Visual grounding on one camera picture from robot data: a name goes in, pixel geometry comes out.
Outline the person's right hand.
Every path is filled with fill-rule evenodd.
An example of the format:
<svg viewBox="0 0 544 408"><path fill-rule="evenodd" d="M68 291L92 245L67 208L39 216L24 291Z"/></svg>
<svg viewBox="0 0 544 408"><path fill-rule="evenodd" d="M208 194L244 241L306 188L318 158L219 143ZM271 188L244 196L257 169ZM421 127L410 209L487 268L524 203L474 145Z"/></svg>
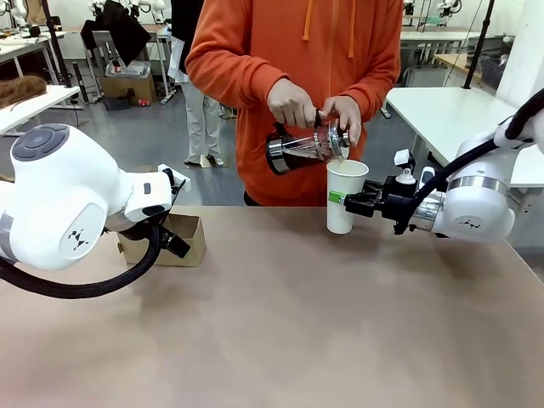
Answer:
<svg viewBox="0 0 544 408"><path fill-rule="evenodd" d="M280 124L311 128L315 124L315 106L307 92L282 78L269 91L267 106Z"/></svg>

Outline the person's left hand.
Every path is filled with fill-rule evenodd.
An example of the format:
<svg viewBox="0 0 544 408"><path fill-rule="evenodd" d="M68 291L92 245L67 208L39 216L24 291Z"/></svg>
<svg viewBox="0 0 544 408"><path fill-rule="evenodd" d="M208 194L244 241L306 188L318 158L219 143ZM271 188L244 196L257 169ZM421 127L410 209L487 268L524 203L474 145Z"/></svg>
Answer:
<svg viewBox="0 0 544 408"><path fill-rule="evenodd" d="M359 143L362 120L360 107L353 98L334 96L327 99L320 110L320 117L322 120L336 117L339 120L340 128L348 133L350 145L355 147Z"/></svg>

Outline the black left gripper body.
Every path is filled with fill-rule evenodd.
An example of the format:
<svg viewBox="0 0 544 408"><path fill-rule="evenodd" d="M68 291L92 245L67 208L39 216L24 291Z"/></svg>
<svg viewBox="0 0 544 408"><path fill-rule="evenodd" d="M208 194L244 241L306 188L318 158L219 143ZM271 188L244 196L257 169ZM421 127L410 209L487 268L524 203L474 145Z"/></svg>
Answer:
<svg viewBox="0 0 544 408"><path fill-rule="evenodd" d="M105 233L159 234L160 226L153 218L131 221L124 214L112 214L105 220Z"/></svg>

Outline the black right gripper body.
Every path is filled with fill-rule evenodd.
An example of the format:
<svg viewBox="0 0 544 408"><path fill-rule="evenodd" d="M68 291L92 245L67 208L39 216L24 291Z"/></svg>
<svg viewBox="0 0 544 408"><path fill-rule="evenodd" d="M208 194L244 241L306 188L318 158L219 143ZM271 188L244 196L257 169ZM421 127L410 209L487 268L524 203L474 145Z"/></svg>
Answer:
<svg viewBox="0 0 544 408"><path fill-rule="evenodd" d="M383 184L381 214L383 218L395 222L396 235L403 235L407 230L413 232L416 229L411 219L421 204L417 190L417 181L402 184L395 176L388 176Z"/></svg>

